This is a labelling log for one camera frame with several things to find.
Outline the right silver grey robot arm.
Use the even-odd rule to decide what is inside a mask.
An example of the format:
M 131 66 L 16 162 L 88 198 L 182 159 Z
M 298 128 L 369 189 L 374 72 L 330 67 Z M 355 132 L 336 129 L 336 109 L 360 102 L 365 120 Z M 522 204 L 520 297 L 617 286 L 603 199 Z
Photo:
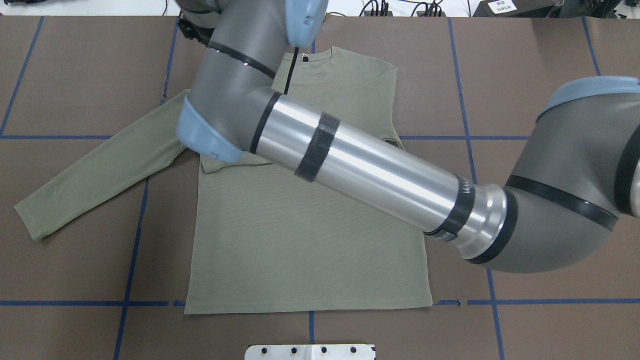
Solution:
M 286 49 L 311 45 L 326 0 L 179 0 L 216 14 L 176 133 L 206 157 L 245 153 L 377 208 L 494 271 L 555 271 L 592 255 L 622 215 L 639 216 L 639 80 L 560 87 L 504 186 L 475 185 L 272 90 Z

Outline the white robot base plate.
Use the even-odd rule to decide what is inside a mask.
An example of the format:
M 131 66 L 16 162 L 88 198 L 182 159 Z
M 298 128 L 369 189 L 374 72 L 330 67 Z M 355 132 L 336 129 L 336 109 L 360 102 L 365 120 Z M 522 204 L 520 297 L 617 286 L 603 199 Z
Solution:
M 376 360 L 373 344 L 264 344 L 251 345 L 245 360 Z

